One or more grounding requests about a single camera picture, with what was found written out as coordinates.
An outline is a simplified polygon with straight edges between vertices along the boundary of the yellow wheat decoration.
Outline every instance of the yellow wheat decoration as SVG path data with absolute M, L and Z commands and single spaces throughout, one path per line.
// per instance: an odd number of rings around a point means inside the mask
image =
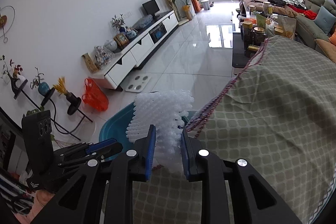
M 68 94 L 67 88 L 65 87 L 65 77 L 62 76 L 60 78 L 58 78 L 58 84 L 57 85 L 53 85 L 53 87 L 61 94 Z

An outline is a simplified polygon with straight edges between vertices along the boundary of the red cloth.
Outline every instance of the red cloth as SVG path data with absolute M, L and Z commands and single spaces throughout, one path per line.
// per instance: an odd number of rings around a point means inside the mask
M 311 10 L 305 11 L 303 14 L 311 20 L 314 20 L 317 17 L 317 13 L 314 13 Z
M 291 5 L 291 4 L 287 4 L 287 6 L 288 6 L 289 8 L 292 8 L 295 12 L 300 13 L 300 14 L 304 14 L 305 11 L 306 11 L 306 10 L 303 10 L 303 9 L 296 8 L 296 7 L 294 7 L 294 6 Z

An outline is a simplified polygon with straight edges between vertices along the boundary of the metal wall ornament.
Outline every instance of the metal wall ornament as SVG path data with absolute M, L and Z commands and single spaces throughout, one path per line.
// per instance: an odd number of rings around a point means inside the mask
M 6 34 L 11 29 L 15 19 L 15 9 L 13 6 L 7 5 L 5 7 L 0 8 L 0 28 L 2 29 L 2 32 L 0 31 L 0 38 L 3 38 L 3 42 L 7 43 L 8 37 L 6 37 Z

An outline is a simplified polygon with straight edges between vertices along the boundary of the red plastic bag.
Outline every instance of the red plastic bag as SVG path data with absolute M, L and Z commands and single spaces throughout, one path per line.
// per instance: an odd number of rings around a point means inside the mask
M 82 96 L 82 100 L 98 111 L 105 111 L 109 107 L 108 98 L 90 78 L 85 79 L 85 94 Z

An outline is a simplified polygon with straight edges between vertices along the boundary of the orange pillow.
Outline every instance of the orange pillow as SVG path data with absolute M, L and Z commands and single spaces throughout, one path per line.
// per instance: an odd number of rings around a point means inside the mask
M 336 46 L 336 32 L 334 32 L 334 34 L 329 37 L 329 41 Z

